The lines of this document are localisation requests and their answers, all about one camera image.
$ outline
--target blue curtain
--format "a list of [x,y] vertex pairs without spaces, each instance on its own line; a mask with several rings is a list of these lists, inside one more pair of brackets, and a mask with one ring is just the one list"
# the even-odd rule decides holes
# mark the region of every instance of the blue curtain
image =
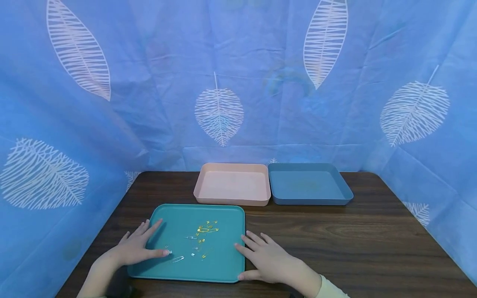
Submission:
[[137,175],[378,174],[477,283],[473,0],[6,0],[0,295],[52,297]]

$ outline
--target finger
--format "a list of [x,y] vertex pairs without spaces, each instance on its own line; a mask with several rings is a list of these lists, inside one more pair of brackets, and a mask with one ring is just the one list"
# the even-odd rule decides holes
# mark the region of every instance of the finger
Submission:
[[268,244],[275,243],[275,241],[273,241],[273,239],[270,238],[267,234],[260,233],[260,236],[262,236],[262,238],[263,238]]
[[252,241],[250,238],[248,238],[247,236],[245,235],[242,235],[240,236],[243,240],[243,242],[245,242],[245,244],[253,251],[256,251],[258,248],[259,248],[259,245],[257,243],[255,243],[255,241]]
[[238,243],[234,244],[234,246],[239,253],[243,254],[244,257],[246,257],[247,259],[251,261],[251,259],[253,258],[253,251],[251,251],[250,249],[246,247],[243,247],[242,245]]
[[267,244],[265,241],[263,241],[262,238],[258,237],[257,235],[255,235],[254,233],[250,232],[250,231],[247,231],[247,236],[249,236],[253,241],[255,241],[255,243],[257,243],[258,245],[265,245]]
[[131,234],[131,237],[136,237],[136,236],[139,236],[139,235],[142,235],[142,228],[144,227],[145,223],[141,223],[137,229]]
[[148,228],[149,228],[149,219],[146,219],[143,226],[141,227],[141,230],[139,231],[140,232],[139,235],[144,234]]
[[157,258],[157,257],[166,257],[170,253],[167,249],[148,249],[147,250],[147,257],[149,259]]
[[248,270],[240,273],[239,280],[263,280],[258,270]]
[[121,238],[121,240],[119,241],[119,244],[123,243],[124,241],[126,241],[126,239],[129,237],[129,231],[126,232],[126,234],[124,234],[124,236]]
[[152,227],[150,227],[147,231],[144,232],[144,234],[143,234],[144,237],[146,239],[149,239],[152,236],[152,234],[154,234],[154,232],[157,230],[157,228],[159,228],[161,223],[162,223],[162,218],[159,219],[158,221],[156,221],[156,223],[153,224]]

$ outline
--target pink tray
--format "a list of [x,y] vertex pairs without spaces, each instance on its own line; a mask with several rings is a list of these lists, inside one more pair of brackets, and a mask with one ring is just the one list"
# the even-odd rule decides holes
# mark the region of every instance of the pink tray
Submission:
[[266,206],[271,196],[268,168],[263,164],[205,164],[194,196],[201,204]]

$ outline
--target child's hand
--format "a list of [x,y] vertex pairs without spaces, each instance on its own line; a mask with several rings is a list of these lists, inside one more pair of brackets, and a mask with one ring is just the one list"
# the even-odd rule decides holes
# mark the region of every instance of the child's hand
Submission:
[[129,232],[123,236],[119,244],[111,248],[106,254],[114,259],[118,266],[133,265],[155,257],[166,257],[169,251],[163,249],[146,249],[148,239],[154,234],[162,223],[159,219],[149,227],[149,219],[142,223],[131,235]]
[[248,235],[242,235],[242,240],[248,246],[243,247],[235,244],[235,248],[249,259],[257,270],[249,270],[241,273],[240,280],[262,280],[268,283],[285,283],[294,274],[297,274],[300,260],[289,255],[270,237],[261,233],[260,238],[254,233],[247,231]]

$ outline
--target wood grain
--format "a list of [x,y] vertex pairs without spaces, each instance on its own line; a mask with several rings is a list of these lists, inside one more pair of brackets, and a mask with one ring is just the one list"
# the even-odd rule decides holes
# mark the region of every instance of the wood grain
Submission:
[[[346,207],[244,207],[247,229],[263,232],[351,298],[477,297],[477,288],[376,175],[343,173]],[[194,204],[198,173],[142,173],[73,271],[58,297],[75,297],[89,267],[163,203]],[[247,269],[253,265],[246,263]],[[136,279],[144,298],[288,298],[283,285]]]

